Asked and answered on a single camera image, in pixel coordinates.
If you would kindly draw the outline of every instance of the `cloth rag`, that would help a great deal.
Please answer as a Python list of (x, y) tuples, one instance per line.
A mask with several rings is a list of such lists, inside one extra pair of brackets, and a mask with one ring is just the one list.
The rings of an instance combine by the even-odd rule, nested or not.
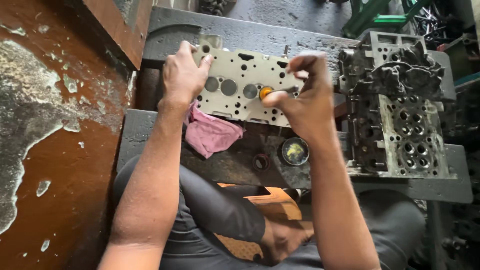
[(187, 125), (185, 141), (198, 153), (207, 159), (215, 152), (228, 149), (242, 138), (241, 126), (203, 113), (197, 104), (198, 101), (190, 104), (184, 123)]

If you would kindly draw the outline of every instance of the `person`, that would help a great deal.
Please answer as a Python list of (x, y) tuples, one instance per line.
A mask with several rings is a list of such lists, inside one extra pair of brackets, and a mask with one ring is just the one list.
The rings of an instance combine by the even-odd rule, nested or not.
[[(167, 57), (152, 133), (143, 153), (123, 167), (114, 183), (120, 202), (98, 268), (404, 269), (423, 233), (423, 215), (395, 191), (369, 191), (357, 198), (336, 134), (326, 55), (290, 60), (288, 73), (301, 77), (300, 72), (308, 72), (297, 98), (275, 92), (262, 101), (281, 109), (309, 145), (313, 223), (308, 223), (267, 219), (247, 199), (180, 166), (182, 121), (213, 62), (208, 55), (197, 67), (195, 51), (183, 41), (177, 54)], [(256, 242), (274, 263), (238, 259), (214, 233)]]

